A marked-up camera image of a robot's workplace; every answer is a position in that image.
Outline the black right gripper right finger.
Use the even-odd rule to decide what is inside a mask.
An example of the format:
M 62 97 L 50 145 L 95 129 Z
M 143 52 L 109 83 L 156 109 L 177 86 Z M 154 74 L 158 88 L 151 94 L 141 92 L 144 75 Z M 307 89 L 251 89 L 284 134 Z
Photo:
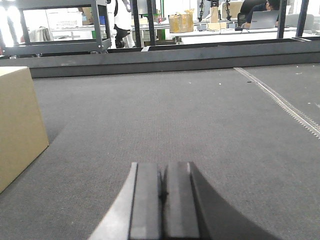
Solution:
M 275 240 L 232 207 L 193 162 L 169 163 L 164 172 L 166 240 Z

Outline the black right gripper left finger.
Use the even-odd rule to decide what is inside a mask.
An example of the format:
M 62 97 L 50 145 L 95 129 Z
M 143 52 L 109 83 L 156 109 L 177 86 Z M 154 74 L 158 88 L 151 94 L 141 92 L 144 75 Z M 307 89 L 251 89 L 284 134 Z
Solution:
M 127 179 L 90 240 L 160 240 L 161 173 L 155 163 L 131 164 Z

